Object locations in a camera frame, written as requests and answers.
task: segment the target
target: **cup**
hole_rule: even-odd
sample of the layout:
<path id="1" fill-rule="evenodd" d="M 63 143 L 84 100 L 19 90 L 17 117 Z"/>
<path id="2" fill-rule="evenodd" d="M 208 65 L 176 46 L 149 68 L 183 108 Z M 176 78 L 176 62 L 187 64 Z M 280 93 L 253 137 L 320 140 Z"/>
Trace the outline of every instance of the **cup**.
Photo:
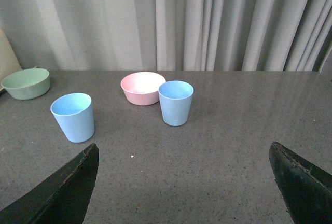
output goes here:
<path id="1" fill-rule="evenodd" d="M 69 141 L 81 143 L 94 134 L 92 99 L 85 93 L 71 93 L 55 100 L 51 112 Z"/>
<path id="2" fill-rule="evenodd" d="M 184 81 L 172 80 L 162 84 L 158 92 L 164 122 L 174 127 L 186 123 L 193 87 Z"/>

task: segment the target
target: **beige object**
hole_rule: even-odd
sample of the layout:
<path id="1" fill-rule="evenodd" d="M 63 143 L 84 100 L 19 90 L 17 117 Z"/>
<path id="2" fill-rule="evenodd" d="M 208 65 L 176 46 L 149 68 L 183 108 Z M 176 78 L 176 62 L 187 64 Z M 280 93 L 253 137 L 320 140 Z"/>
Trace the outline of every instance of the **beige object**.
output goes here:
<path id="1" fill-rule="evenodd" d="M 16 55 L 6 37 L 6 34 L 0 29 L 0 82 L 14 72 L 22 70 Z"/>

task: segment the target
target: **table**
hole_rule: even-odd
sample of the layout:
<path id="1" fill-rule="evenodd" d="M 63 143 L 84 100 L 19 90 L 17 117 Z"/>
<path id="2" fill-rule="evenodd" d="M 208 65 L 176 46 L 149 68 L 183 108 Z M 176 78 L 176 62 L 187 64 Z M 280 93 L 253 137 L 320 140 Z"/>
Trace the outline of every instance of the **table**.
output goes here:
<path id="1" fill-rule="evenodd" d="M 163 122 L 159 103 L 126 100 L 130 73 L 51 71 L 41 97 L 0 96 L 0 209 L 91 143 L 100 161 L 84 223 L 293 223 L 268 159 L 273 141 L 332 173 L 332 83 L 317 72 L 158 72 L 195 89 L 180 127 Z M 95 134 L 81 144 L 50 112 L 72 92 L 93 100 Z"/>

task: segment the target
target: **bowl rim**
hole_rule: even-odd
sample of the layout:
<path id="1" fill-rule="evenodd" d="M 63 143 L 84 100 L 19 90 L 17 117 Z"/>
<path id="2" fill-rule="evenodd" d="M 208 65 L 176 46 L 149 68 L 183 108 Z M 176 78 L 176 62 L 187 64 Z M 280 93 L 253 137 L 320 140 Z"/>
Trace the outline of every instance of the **bowl rim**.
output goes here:
<path id="1" fill-rule="evenodd" d="M 3 85 L 3 83 L 5 82 L 5 80 L 8 79 L 9 77 L 14 77 L 14 76 L 17 75 L 17 74 L 26 73 L 26 71 L 31 71 L 31 70 L 44 71 L 44 72 L 47 72 L 47 75 L 45 74 L 45 77 L 44 77 L 42 80 L 39 80 L 39 81 L 35 82 L 34 84 L 27 85 L 27 86 L 21 86 L 21 87 L 6 87 L 6 86 Z M 36 84 L 39 84 L 39 83 L 45 81 L 47 78 L 49 78 L 49 76 L 50 76 L 50 72 L 49 72 L 47 69 L 44 69 L 44 68 L 35 67 L 35 68 L 23 69 L 23 70 L 20 70 L 20 71 L 16 71 L 16 72 L 14 72 L 14 73 L 12 73 L 12 74 L 10 74 L 10 75 L 7 75 L 5 78 L 3 78 L 3 80 L 1 81 L 1 86 L 2 86 L 4 89 L 9 89 L 9 90 L 28 88 L 28 87 L 34 86 L 34 85 L 36 85 Z"/>
<path id="2" fill-rule="evenodd" d="M 122 83 L 124 82 L 125 79 L 128 79 L 129 77 L 133 76 L 134 74 L 141 74 L 141 73 L 157 75 L 158 77 L 160 77 L 160 78 L 163 79 L 164 82 L 163 82 L 162 84 L 164 84 L 164 83 L 166 82 L 165 77 L 163 77 L 162 75 L 160 75 L 160 74 L 158 74 L 158 73 L 155 73 L 155 72 L 151 72 L 151 71 L 140 71 L 140 72 L 135 72 L 135 73 L 132 73 L 132 74 L 126 75 L 126 76 L 121 80 L 120 85 L 121 85 L 121 88 L 123 89 L 123 91 L 126 91 L 127 93 L 131 93 L 131 94 L 137 94 L 137 95 L 148 95 L 148 94 L 153 94 L 153 93 L 158 92 L 159 87 L 160 87 L 162 84 L 161 84 L 160 86 L 158 86 L 158 88 L 157 88 L 155 91 L 150 91 L 150 92 L 146 92 L 146 93 L 132 92 L 132 91 L 130 91 L 130 90 L 128 90 L 128 89 L 125 89 L 125 88 L 123 87 Z"/>

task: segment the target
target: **bowl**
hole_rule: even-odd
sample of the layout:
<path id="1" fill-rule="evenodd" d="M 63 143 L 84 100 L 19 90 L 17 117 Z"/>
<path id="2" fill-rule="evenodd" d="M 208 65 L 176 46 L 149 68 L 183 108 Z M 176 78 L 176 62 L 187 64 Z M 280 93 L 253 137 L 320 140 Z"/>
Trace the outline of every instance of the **bowl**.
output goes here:
<path id="1" fill-rule="evenodd" d="M 148 106 L 159 101 L 158 89 L 165 82 L 165 78 L 157 73 L 137 72 L 122 79 L 121 87 L 130 103 Z"/>
<path id="2" fill-rule="evenodd" d="M 18 100 L 29 100 L 46 93 L 50 88 L 50 73 L 43 68 L 30 68 L 6 76 L 1 86 Z"/>

